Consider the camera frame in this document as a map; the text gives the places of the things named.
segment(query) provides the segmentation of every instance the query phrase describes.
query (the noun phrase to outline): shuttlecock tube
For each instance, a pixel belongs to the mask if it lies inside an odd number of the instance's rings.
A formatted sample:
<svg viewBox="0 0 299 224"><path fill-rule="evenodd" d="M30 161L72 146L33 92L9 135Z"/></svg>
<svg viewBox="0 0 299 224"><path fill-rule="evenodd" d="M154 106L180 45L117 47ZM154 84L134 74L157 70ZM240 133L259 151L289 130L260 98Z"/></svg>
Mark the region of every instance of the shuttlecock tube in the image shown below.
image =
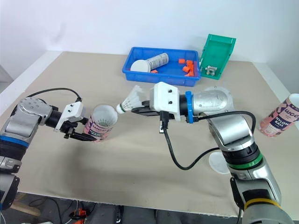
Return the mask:
<svg viewBox="0 0 299 224"><path fill-rule="evenodd" d="M95 142L103 141L113 129L117 119L117 112L112 106L98 105L90 115L84 133L96 138Z"/></svg>

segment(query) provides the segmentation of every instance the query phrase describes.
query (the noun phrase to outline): green ring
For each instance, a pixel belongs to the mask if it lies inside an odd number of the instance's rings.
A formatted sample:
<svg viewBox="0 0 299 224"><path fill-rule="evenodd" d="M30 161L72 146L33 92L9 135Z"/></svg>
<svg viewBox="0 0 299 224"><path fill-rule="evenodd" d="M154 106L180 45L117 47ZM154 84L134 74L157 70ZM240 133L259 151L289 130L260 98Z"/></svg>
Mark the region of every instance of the green ring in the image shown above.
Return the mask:
<svg viewBox="0 0 299 224"><path fill-rule="evenodd" d="M247 168L253 167L256 164L258 164L262 159L263 159L263 155L260 153L258 155L258 157L255 160L251 161L251 162L244 163L244 164L238 164L238 165L228 163L228 165L231 168L234 168L234 169L247 169Z"/></svg>
<svg viewBox="0 0 299 224"><path fill-rule="evenodd" d="M126 112L126 111L122 108L122 105L121 105L121 104L120 104L120 106L121 106L121 110L124 111L124 112Z"/></svg>

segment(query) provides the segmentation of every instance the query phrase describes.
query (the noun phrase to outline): white cap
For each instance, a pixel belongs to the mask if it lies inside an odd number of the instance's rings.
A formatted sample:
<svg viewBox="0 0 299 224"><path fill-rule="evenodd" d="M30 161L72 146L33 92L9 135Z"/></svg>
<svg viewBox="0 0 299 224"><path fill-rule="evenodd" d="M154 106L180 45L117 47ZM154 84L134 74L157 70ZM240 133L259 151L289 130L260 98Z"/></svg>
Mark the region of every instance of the white cap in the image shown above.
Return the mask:
<svg viewBox="0 0 299 224"><path fill-rule="evenodd" d="M125 113L125 112L122 110L120 104L118 104L118 105L116 106L116 111L117 111L118 113Z"/></svg>
<svg viewBox="0 0 299 224"><path fill-rule="evenodd" d="M229 169L225 158L221 152L213 152L210 154L209 163L211 168L220 174L229 174Z"/></svg>
<svg viewBox="0 0 299 224"><path fill-rule="evenodd" d="M137 60L131 65L131 71L150 72L150 64L145 60Z"/></svg>

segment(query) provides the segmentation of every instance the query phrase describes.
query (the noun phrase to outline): white lid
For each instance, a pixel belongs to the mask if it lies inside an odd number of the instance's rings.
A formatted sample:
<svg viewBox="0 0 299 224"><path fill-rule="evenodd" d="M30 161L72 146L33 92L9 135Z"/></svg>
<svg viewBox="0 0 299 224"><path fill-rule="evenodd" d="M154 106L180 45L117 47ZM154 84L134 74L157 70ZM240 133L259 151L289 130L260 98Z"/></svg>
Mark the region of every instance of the white lid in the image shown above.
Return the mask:
<svg viewBox="0 0 299 224"><path fill-rule="evenodd" d="M297 108L299 108L299 94L293 93L289 96L290 102Z"/></svg>
<svg viewBox="0 0 299 224"><path fill-rule="evenodd" d="M210 154L209 163L211 168L219 174L229 174L229 169L225 158L221 152L213 152Z"/></svg>
<svg viewBox="0 0 299 224"><path fill-rule="evenodd" d="M131 71L150 72L150 64L145 60L137 60L132 64Z"/></svg>
<svg viewBox="0 0 299 224"><path fill-rule="evenodd" d="M118 113L124 113L124 111L121 109L121 105L120 105L120 104L118 104L118 105L116 106L116 111L117 111Z"/></svg>

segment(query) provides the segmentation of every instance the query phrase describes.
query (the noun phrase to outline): shuttlecock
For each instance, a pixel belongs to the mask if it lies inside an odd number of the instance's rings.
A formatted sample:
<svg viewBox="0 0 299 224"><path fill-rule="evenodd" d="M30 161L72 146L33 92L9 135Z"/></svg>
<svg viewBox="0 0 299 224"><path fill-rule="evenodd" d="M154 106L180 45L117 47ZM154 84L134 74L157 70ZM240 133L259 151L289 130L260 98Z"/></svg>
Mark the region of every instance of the shuttlecock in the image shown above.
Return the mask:
<svg viewBox="0 0 299 224"><path fill-rule="evenodd" d="M118 113L124 113L137 107L142 107L142 101L145 99L145 94L142 88L138 85L134 86L127 98L117 105L116 111Z"/></svg>

